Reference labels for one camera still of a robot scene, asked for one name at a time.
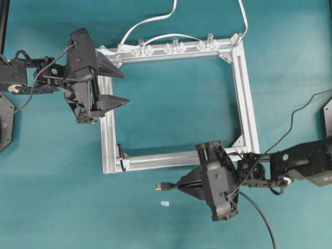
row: black cable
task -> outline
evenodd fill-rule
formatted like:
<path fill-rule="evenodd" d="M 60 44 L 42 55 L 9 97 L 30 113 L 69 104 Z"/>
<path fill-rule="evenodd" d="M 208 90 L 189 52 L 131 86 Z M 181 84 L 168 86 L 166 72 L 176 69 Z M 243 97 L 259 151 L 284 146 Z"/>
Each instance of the black cable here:
<path fill-rule="evenodd" d="M 325 91 L 322 91 L 322 92 L 317 92 L 317 93 L 314 93 L 312 96 L 311 96 L 311 98 L 309 99 L 309 101 L 304 105 L 304 106 L 302 106 L 302 107 L 300 107 L 300 108 L 298 108 L 298 109 L 296 109 L 296 110 L 294 110 L 293 112 L 292 112 L 292 118 L 291 118 L 291 120 L 290 120 L 290 128 L 289 128 L 289 130 L 275 143 L 275 144 L 273 144 L 270 148 L 268 148 L 265 152 L 264 152 L 264 154 L 262 154 L 258 159 L 257 159 L 257 161 L 253 164 L 253 166 L 250 168 L 250 170 L 249 170 L 249 172 L 248 172 L 248 174 L 247 174 L 247 176 L 243 179 L 243 181 L 237 186 L 237 188 L 231 193 L 231 195 L 234 195 L 234 193 L 237 191 L 237 190 L 239 190 L 239 188 L 240 188 L 240 186 L 242 185 L 242 184 L 244 184 L 245 183 L 245 181 L 248 179 L 248 177 L 250 176 L 250 174 L 253 172 L 253 170 L 256 168 L 256 166 L 261 162 L 261 160 L 269 153 L 269 151 L 271 150 L 271 149 L 273 149 L 274 147 L 276 147 L 290 132 L 291 132 L 291 130 L 292 130 L 292 128 L 293 128 L 293 122 L 294 122 L 294 114 L 296 113 L 296 112 L 298 112 L 298 111 L 300 111 L 300 110 L 302 110 L 302 109 L 304 109 L 304 108 L 306 108 L 309 104 L 310 104 L 310 102 L 313 100 L 313 98 L 315 97 L 315 96 L 317 96 L 317 95 L 320 95 L 320 94 L 324 94 L 324 93 L 327 93 L 327 92 L 330 92 L 330 91 L 332 91 L 332 88 L 330 88 L 330 89 L 327 89 L 327 90 L 325 90 Z"/>
<path fill-rule="evenodd" d="M 272 244 L 273 244 L 273 249 L 276 249 L 276 243 L 275 243 L 275 240 L 274 240 L 274 236 L 273 236 L 273 232 L 272 232 L 272 228 L 271 228 L 271 225 L 269 224 L 268 220 L 266 219 L 265 215 L 263 214 L 263 211 L 257 206 L 257 204 L 252 200 L 250 199 L 249 196 L 247 196 L 246 194 L 244 194 L 243 192 L 239 192 L 240 195 L 242 195 L 248 202 L 250 202 L 250 204 L 252 206 L 255 207 L 255 209 L 259 212 L 259 214 L 261 215 L 261 217 L 263 218 L 268 230 L 269 230 L 269 233 L 270 233 L 270 236 L 271 236 L 271 240 L 272 240 Z"/>
<path fill-rule="evenodd" d="M 15 59 L 17 59 L 19 57 L 19 55 L 22 54 L 27 60 L 31 60 L 30 56 L 28 55 L 27 52 L 25 52 L 24 50 L 19 50 L 16 52 L 15 54 Z"/>
<path fill-rule="evenodd" d="M 14 112 L 8 114 L 6 117 L 4 117 L 4 119 L 2 120 L 1 122 L 1 127 L 4 126 L 4 122 L 7 118 L 9 118 L 10 116 L 14 115 L 15 113 L 19 112 L 20 110 L 22 110 L 23 108 L 25 108 L 29 102 L 31 101 L 32 99 L 32 94 L 33 94 L 33 88 L 35 86 L 35 83 L 36 83 L 36 80 L 37 78 L 39 77 L 39 75 L 45 71 L 47 68 L 49 68 L 50 66 L 52 66 L 53 64 L 55 64 L 58 60 L 60 60 L 67 52 L 68 49 L 70 49 L 71 47 L 74 47 L 75 45 L 70 45 L 68 47 L 65 48 L 65 50 L 62 51 L 62 53 L 59 55 L 59 57 L 57 57 L 54 61 L 52 61 L 51 63 L 49 63 L 47 66 L 43 67 L 39 72 L 38 74 L 35 76 L 35 78 L 33 79 L 33 82 L 32 82 L 32 85 L 31 85 L 31 89 L 30 89 L 30 95 L 29 95 L 29 98 L 28 100 L 18 109 L 16 109 Z"/>

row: clear plastic bolt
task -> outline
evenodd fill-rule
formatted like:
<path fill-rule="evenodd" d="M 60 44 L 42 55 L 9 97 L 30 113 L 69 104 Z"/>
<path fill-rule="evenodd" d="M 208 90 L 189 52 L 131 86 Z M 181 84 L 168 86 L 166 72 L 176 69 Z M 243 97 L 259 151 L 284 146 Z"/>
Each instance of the clear plastic bolt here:
<path fill-rule="evenodd" d="M 164 52 L 167 54 L 170 54 L 171 52 L 173 52 L 173 48 L 171 45 L 169 45 L 168 43 L 166 44 L 166 46 L 164 47 Z"/>
<path fill-rule="evenodd" d="M 213 36 L 214 35 L 212 33 L 210 33 L 207 36 L 207 45 L 206 45 L 207 48 L 211 48 L 211 45 L 212 45 L 212 42 L 213 42 Z"/>
<path fill-rule="evenodd" d="M 176 52 L 178 48 L 178 37 L 173 38 L 173 51 Z"/>
<path fill-rule="evenodd" d="M 180 42 L 180 44 L 177 47 L 177 51 L 179 53 L 183 53 L 184 51 L 186 51 L 186 49 L 187 49 L 186 45 L 184 45 L 183 42 Z"/>
<path fill-rule="evenodd" d="M 204 42 L 202 42 L 201 40 L 197 43 L 196 45 L 196 48 L 199 50 L 199 51 L 204 51 L 205 48 L 206 48 L 206 45 Z"/>
<path fill-rule="evenodd" d="M 147 56 L 151 56 L 154 52 L 155 52 L 155 50 L 153 49 L 153 47 L 151 47 L 150 45 L 146 46 L 146 48 L 145 48 L 145 54 Z"/>
<path fill-rule="evenodd" d="M 140 48 L 141 54 L 144 54 L 145 45 L 144 45 L 144 41 L 142 39 L 139 40 L 139 48 Z"/>

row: teal background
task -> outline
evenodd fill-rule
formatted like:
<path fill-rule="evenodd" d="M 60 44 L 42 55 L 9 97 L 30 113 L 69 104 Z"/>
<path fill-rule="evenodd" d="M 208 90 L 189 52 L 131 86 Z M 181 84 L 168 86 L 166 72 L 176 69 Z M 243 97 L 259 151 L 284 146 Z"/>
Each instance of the teal background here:
<path fill-rule="evenodd" d="M 265 150 L 288 129 L 292 110 L 331 87 L 331 16 L 328 0 L 244 4 L 248 74 Z M 80 27 L 96 47 L 115 47 L 133 24 L 171 8 L 170 0 L 13 0 L 5 55 L 25 49 L 35 58 L 55 57 Z M 128 43 L 177 32 L 228 37 L 242 29 L 236 0 L 182 0 L 171 18 L 141 25 Z M 228 145 L 239 135 L 225 62 L 200 58 L 121 70 L 127 78 L 115 81 L 116 94 L 132 101 L 116 110 L 117 131 L 131 155 L 215 139 Z M 15 106 L 25 101 L 7 96 Z M 330 97 L 298 113 L 294 130 L 276 149 L 323 138 L 321 107 Z M 0 248 L 271 248 L 265 224 L 243 199 L 236 218 L 213 223 L 204 202 L 154 191 L 154 183 L 177 181 L 189 170 L 103 175 L 99 125 L 77 125 L 61 93 L 34 96 L 15 116 L 13 142 L 0 153 Z M 280 197 L 242 190 L 263 209 L 279 248 L 330 248 L 331 188 L 297 181 Z"/>

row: screw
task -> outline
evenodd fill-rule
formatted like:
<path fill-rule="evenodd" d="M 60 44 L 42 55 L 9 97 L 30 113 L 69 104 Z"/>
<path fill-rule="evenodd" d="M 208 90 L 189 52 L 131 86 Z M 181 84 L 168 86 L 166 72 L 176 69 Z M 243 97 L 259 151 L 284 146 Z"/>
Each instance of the screw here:
<path fill-rule="evenodd" d="M 57 74 L 57 73 L 58 73 L 58 70 L 57 70 L 56 68 L 52 68 L 51 72 L 52 72 L 53 74 Z"/>
<path fill-rule="evenodd" d="M 289 155 L 288 154 L 284 154 L 282 157 L 282 160 L 287 161 L 289 159 Z"/>

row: aluminum frame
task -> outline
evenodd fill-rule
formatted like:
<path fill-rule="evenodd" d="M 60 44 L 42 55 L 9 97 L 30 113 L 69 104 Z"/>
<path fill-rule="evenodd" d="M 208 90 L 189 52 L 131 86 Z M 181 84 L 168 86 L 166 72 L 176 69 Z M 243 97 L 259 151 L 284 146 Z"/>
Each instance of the aluminum frame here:
<path fill-rule="evenodd" d="M 181 43 L 182 48 L 185 48 L 185 51 L 181 52 L 178 52 L 174 48 L 174 43 L 174 51 L 172 52 L 165 49 L 171 46 L 169 44 L 149 45 L 149 55 L 145 54 L 143 51 L 138 55 L 135 51 L 122 51 L 116 55 L 109 55 L 109 53 L 107 53 L 108 51 L 115 53 L 118 49 L 106 49 L 105 47 L 102 47 L 100 51 L 118 67 L 125 63 L 133 62 L 219 56 L 232 66 L 242 131 L 242 135 L 239 139 L 232 147 L 226 148 L 226 152 L 259 153 L 255 114 L 242 38 L 243 36 L 234 34 L 231 38 L 212 40 L 212 43 L 211 39 L 200 41 L 200 43 L 204 43 L 205 46 L 199 46 L 197 41 L 185 42 Z M 99 87 L 101 94 L 113 95 L 112 78 L 99 76 Z M 100 123 L 104 174 L 122 172 L 123 165 L 125 165 L 127 171 L 137 171 L 199 164 L 196 151 L 136 156 L 131 158 L 125 154 L 125 158 L 120 157 L 119 147 L 116 141 L 114 110 L 106 113 L 105 117 L 101 118 Z M 231 159 L 237 161 L 240 158 L 239 156 L 231 156 Z"/>

